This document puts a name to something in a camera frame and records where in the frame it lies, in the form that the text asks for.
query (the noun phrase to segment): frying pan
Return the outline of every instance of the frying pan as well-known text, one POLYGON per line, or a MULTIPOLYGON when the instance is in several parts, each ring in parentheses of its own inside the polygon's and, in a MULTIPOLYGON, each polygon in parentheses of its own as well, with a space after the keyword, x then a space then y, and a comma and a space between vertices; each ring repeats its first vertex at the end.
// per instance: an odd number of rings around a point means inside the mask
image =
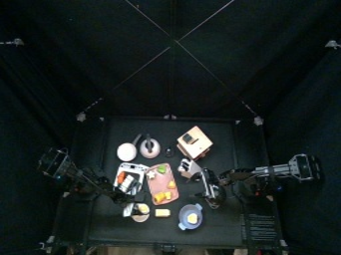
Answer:
POLYGON ((133 143, 126 142, 118 147, 118 157, 122 161, 130 162, 137 157, 138 154, 137 143, 141 137, 142 134, 139 133, 133 143))
POLYGON ((199 226, 199 224, 202 222, 202 213, 201 213, 201 211, 202 211, 202 207, 201 207, 199 204, 197 204, 197 205, 189 204, 181 209, 179 214, 178 214, 178 221, 179 221, 178 227, 181 228, 181 230, 194 229, 199 226), (191 213, 197 214, 197 223, 195 224, 190 224, 186 221, 187 216, 191 213))

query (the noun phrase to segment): yellow food item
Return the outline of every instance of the yellow food item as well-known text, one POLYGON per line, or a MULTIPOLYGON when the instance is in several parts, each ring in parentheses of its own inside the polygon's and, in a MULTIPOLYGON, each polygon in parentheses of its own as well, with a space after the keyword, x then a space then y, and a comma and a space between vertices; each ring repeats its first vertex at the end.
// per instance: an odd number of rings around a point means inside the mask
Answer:
POLYGON ((166 192, 166 200, 171 200, 171 192, 170 191, 166 192))
POLYGON ((191 213, 187 217, 186 217, 186 221, 190 224, 197 224, 197 214, 191 213))
POLYGON ((155 210, 155 217, 163 218, 163 217, 170 217, 171 216, 171 211, 169 209, 157 209, 155 210))
POLYGON ((159 192, 155 194, 155 203, 162 203, 166 199, 166 194, 163 192, 159 192))
POLYGON ((167 188, 175 188, 175 182, 173 180, 169 183, 167 188))
POLYGON ((149 214, 150 213, 150 208, 146 204, 139 204, 139 211, 142 214, 149 214))

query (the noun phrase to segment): metal rod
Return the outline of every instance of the metal rod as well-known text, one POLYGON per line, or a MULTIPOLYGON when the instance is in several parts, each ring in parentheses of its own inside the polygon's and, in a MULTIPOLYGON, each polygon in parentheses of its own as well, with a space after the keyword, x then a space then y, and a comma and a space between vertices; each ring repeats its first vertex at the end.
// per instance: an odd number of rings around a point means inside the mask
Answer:
POLYGON ((187 50, 187 48, 183 46, 183 44, 179 41, 175 41, 178 45, 182 47, 182 49, 189 53, 189 55, 195 59, 198 64, 206 69, 206 71, 210 73, 210 75, 216 78, 216 80, 220 82, 222 86, 225 86, 229 89, 230 94, 240 100, 240 102, 244 104, 244 106, 249 109, 249 111, 253 113, 256 117, 258 117, 257 112, 252 109, 249 104, 244 101, 244 99, 237 95, 237 93, 228 87, 225 82, 218 78, 218 76, 213 73, 213 71, 208 68, 208 66, 199 61, 199 59, 194 56, 194 54, 187 50))
POLYGON ((146 13, 131 3, 131 1, 126 0, 126 2, 134 7, 134 9, 150 20, 150 22, 165 32, 165 34, 170 35, 166 30, 158 25, 158 23, 146 15, 146 13))
POLYGON ((170 49, 166 47, 113 88, 113 91, 170 49))
POLYGON ((202 178, 204 186, 205 186, 205 195, 209 196, 209 189, 208 189, 208 183, 206 183, 204 172, 201 172, 201 178, 202 178))
POLYGON ((232 3, 234 0, 229 1, 179 39, 185 39, 232 3))
POLYGON ((175 62, 175 7, 177 7, 177 0, 170 0, 170 75, 169 75, 169 84, 167 84, 167 91, 169 91, 169 101, 167 101, 167 111, 169 114, 173 114, 173 90, 174 90, 174 62, 175 62))

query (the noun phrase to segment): black curtain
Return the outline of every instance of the black curtain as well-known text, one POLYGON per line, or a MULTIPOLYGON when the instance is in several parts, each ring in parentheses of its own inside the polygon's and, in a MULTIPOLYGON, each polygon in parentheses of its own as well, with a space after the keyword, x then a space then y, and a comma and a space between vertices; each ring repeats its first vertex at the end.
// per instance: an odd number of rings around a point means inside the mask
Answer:
POLYGON ((76 117, 12 45, 0 46, 0 88, 0 253, 35 254, 51 235, 59 194, 38 162, 50 146, 71 145, 76 117))
POLYGON ((4 26, 75 112, 264 117, 339 33, 339 0, 0 3, 4 26))
POLYGON ((341 51, 331 49, 266 122, 272 162, 285 163, 294 154, 308 153, 323 166, 320 181, 290 182, 281 195, 285 236, 297 254, 340 254, 340 67, 341 51))

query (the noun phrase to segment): pot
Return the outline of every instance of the pot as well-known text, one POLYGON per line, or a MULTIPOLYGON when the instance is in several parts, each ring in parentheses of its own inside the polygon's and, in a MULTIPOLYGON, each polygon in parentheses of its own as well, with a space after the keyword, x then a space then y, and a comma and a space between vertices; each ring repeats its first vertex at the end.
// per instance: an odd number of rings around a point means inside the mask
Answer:
POLYGON ((146 135, 146 140, 142 142, 141 153, 146 158, 155 158, 161 153, 161 144, 151 136, 146 135))
POLYGON ((137 143, 141 137, 142 134, 139 133, 133 143, 126 142, 118 147, 118 157, 122 161, 130 162, 137 157, 138 154, 137 143))
POLYGON ((186 229, 194 229, 199 226, 201 222, 202 222, 202 207, 199 204, 194 205, 194 204, 189 204, 186 205, 178 214, 178 227, 181 228, 181 230, 186 230, 186 229), (187 222, 187 216, 195 213, 197 214, 197 223, 195 224, 190 224, 187 222))

